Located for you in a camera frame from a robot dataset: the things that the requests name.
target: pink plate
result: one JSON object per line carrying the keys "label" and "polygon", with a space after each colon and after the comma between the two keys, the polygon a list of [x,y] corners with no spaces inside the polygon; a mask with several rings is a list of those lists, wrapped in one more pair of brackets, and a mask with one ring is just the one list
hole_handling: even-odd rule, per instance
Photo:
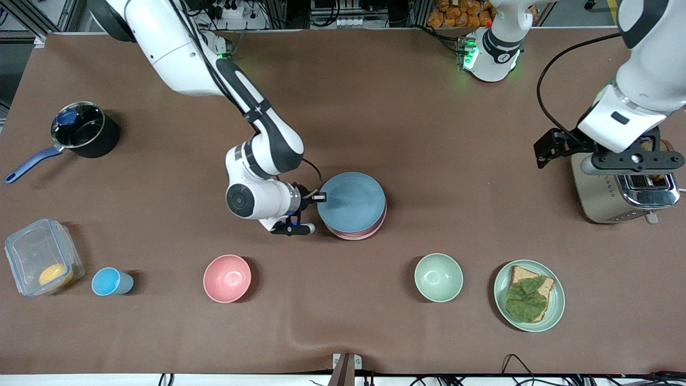
{"label": "pink plate", "polygon": [[365,238],[373,236],[375,233],[377,233],[379,228],[381,228],[381,224],[383,224],[383,220],[386,219],[386,209],[387,209],[387,207],[384,206],[383,213],[381,214],[381,218],[379,218],[379,220],[374,225],[372,225],[371,227],[369,227],[365,230],[359,231],[359,232],[341,232],[341,231],[337,231],[337,230],[331,228],[326,223],[324,225],[327,225],[327,228],[329,229],[329,231],[331,231],[332,234],[334,234],[335,236],[338,236],[339,238],[342,238],[343,240],[352,240],[352,241],[364,240]]}
{"label": "pink plate", "polygon": [[207,266],[202,285],[210,299],[219,303],[231,303],[246,293],[251,277],[250,267],[243,258],[224,255]]}

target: sandwich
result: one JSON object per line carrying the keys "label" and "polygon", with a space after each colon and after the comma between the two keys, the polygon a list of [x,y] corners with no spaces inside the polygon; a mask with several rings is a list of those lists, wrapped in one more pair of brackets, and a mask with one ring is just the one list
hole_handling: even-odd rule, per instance
{"label": "sandwich", "polygon": [[506,295],[505,309],[512,318],[523,323],[543,320],[550,303],[550,291],[555,280],[515,265]]}

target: black pot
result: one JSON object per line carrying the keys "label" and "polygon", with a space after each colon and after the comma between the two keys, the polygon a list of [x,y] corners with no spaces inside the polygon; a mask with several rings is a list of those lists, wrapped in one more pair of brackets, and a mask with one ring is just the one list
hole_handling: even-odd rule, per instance
{"label": "black pot", "polygon": [[119,125],[108,117],[98,105],[76,102],[64,107],[50,128],[55,145],[43,149],[22,163],[5,177],[13,183],[43,159],[62,154],[69,149],[86,158],[98,158],[112,151],[119,141]]}

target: lettuce leaf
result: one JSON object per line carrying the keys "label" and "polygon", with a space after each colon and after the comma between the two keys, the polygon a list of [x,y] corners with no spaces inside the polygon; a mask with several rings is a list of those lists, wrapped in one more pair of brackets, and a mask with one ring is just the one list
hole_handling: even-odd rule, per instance
{"label": "lettuce leaf", "polygon": [[505,309],[513,318],[524,323],[531,323],[545,310],[548,301],[538,292],[545,278],[544,275],[539,275],[510,286],[506,295]]}

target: brown table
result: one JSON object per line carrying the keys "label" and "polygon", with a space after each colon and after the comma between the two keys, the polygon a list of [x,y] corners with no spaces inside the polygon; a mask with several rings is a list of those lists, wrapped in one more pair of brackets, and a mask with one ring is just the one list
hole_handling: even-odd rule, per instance
{"label": "brown table", "polygon": [[[334,238],[314,209],[319,231],[308,237],[236,218],[224,155],[252,129],[233,106],[169,90],[136,45],[50,36],[0,137],[2,173],[48,146],[52,117],[74,101],[114,111],[123,137],[106,157],[65,154],[0,186],[0,237],[56,219],[86,266],[62,293],[24,297],[2,259],[0,372],[302,372],[343,351],[377,372],[498,372],[510,352],[541,373],[683,370],[686,206],[661,212],[657,226],[592,225],[569,162],[536,169],[532,144],[551,127],[536,104],[539,73],[605,33],[533,31],[497,84],[459,73],[423,32],[245,35],[236,62],[300,133],[307,158],[326,178],[357,170],[386,191],[386,223],[361,242]],[[544,83],[550,111],[572,125],[627,57],[619,39],[565,56]],[[662,126],[682,151],[684,124],[680,112]],[[287,178],[316,182],[308,167]],[[435,251],[464,270],[447,304],[422,300],[412,282],[419,257]],[[202,289],[205,266],[225,253],[253,269],[238,304]],[[514,330],[494,306],[498,268],[520,258],[564,285],[565,316],[550,331]],[[92,294],[103,266],[134,270],[134,293]]]}

